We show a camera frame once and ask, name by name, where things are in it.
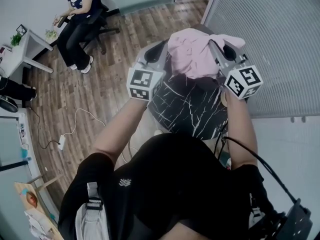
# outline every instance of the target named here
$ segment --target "white cable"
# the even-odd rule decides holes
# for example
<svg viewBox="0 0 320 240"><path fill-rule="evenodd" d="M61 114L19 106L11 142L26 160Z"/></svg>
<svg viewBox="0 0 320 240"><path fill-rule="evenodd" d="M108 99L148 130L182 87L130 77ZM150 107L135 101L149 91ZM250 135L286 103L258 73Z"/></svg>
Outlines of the white cable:
<svg viewBox="0 0 320 240"><path fill-rule="evenodd" d="M126 148L128 148L128 149L134 149L135 151L137 151L138 152L138 149L136 149L135 147L132 147L132 146L125 146ZM127 164L128 163L128 161L125 159L125 156L124 156L124 154L121 152L121 156L122 156L122 159L125 161L125 163Z"/></svg>
<svg viewBox="0 0 320 240"><path fill-rule="evenodd" d="M73 134L73 133L75 132L76 127L77 127L77 112L78 112L79 110L82 110L82 111L84 111L84 112L87 112L88 114L90 114L91 116L93 116L93 118L94 118L95 120L99 121L99 122L102 123L104 126L106 126L106 124L105 124L104 122L100 121L98 118L96 118L96 117L95 117L92 113L90 113L89 111L86 111L86 110L84 110L84 109L82 109L82 108L78 108L78 109L75 111L75 114L74 114L75 126L74 126L73 131L72 131L72 132L65 133L63 136L65 136L65 135L67 135L67 134L71 135L71 134Z"/></svg>
<svg viewBox="0 0 320 240"><path fill-rule="evenodd" d="M76 111L75 111L75 114L74 114L74 121L75 121L75 126L74 126L74 128L73 128L73 130L72 130L72 132L67 132L67 133L65 133L63 136L65 136L65 135L71 135L71 134L73 134L74 132L75 132L75 130L76 130L76 128L77 128L77 113L78 113L78 111L79 110L82 110L82 111L84 111L84 112L87 112L88 114L90 114L91 116L93 116L93 118L95 119L95 120L97 120L97 121L99 121L101 124L103 124L104 126L106 126L106 124L104 123L104 122L102 122L102 121L100 121L98 118L96 118L92 113L90 113L89 111L86 111L86 110L84 110L83 108L78 108ZM125 146L126 148L128 148L128 150L129 149L134 149L134 150L136 150L137 152L138 152L138 149L136 149L135 147L132 147L132 146ZM124 156L124 154L121 152L121 156L122 156L122 159L125 161L125 163L127 164L128 163L128 161L125 159L125 156Z"/></svg>

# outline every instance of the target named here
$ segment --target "office chair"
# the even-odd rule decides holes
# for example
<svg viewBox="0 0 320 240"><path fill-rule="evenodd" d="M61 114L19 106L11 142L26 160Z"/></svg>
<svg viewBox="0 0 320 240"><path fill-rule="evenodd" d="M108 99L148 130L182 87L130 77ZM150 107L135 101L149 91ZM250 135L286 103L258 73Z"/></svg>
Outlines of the office chair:
<svg viewBox="0 0 320 240"><path fill-rule="evenodd" d="M17 103L15 103L12 98L9 98L7 96L0 97L0 108L11 113L17 113L19 110Z"/></svg>
<svg viewBox="0 0 320 240"><path fill-rule="evenodd" d="M100 48L101 48L101 53L103 55L106 54L106 46L104 43L101 42L101 39L99 35L111 31L115 31L117 34L120 33L120 29L118 27L112 27L112 28L107 28L107 22L106 22L106 13L109 11L109 8L105 6L101 0L99 0L99 10L90 17L90 20L88 25L92 25L90 32L83 37L83 40L81 43L85 43L84 46L82 47L83 49L87 47L87 45L93 40L96 39ZM59 24L58 28L61 28L63 23L68 23L70 20L68 19L68 16L63 17Z"/></svg>

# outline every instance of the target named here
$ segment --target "woman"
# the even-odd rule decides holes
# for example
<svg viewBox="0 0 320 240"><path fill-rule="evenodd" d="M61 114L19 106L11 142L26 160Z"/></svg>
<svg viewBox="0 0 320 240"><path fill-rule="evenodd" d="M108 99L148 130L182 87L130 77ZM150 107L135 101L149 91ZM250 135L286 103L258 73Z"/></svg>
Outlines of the woman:
<svg viewBox="0 0 320 240"><path fill-rule="evenodd" d="M68 0L68 2L69 10L55 18L53 22L56 26L63 17L72 16L61 32L57 46L67 67L86 74L90 71L94 58L85 53L80 41L91 29L86 23L98 10L99 0Z"/></svg>
<svg viewBox="0 0 320 240"><path fill-rule="evenodd" d="M228 90L226 99L228 136L258 152L246 102ZM130 162L114 170L147 105L129 100L79 165L60 209L63 239L257 239L255 228L249 228L274 209L257 159L234 142L228 143L231 171L200 139L179 133L152 137ZM98 189L88 191L87 183L97 183ZM92 198L95 190L100 200Z"/></svg>

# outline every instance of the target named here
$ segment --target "wood laminate floor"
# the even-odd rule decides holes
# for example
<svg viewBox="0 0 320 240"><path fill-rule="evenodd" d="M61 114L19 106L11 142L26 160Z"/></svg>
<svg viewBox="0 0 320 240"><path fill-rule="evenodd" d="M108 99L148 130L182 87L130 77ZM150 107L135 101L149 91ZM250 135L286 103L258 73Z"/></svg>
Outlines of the wood laminate floor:
<svg viewBox="0 0 320 240"><path fill-rule="evenodd" d="M33 67L28 71L26 82L37 88L38 97L31 102L31 106L40 116L39 140L42 146L46 146L50 140L58 141L60 135L72 131L78 108L90 111L107 124L129 99L126 89L128 69L140 49L200 23L207 4L208 0L178 0L173 4L109 17L109 27L120 28L120 33L100 36L106 45L105 55L100 53L95 41L85 49L94 57L88 74L67 68L57 46L52 52L44 54L38 61L52 68L53 73ZM28 117L36 160L44 180L48 181L61 173L65 175L48 187L59 209L78 165L90 155L91 146L103 125L80 110L76 117L76 130L66 137L64 150L60 151L56 143L51 143L43 150L38 145L38 118L31 110L28 111ZM131 147L139 149L158 127L159 124L146 110L131 138ZM127 148L123 153L129 160ZM120 157L117 166L123 163Z"/></svg>

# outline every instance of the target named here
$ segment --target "hand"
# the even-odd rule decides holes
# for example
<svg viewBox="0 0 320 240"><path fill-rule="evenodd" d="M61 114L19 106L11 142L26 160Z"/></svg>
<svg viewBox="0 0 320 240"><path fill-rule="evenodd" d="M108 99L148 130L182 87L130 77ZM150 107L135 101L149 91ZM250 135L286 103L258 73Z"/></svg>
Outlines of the hand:
<svg viewBox="0 0 320 240"><path fill-rule="evenodd" d="M62 18L61 16L55 17L53 21L53 25L56 26L60 22L61 18Z"/></svg>

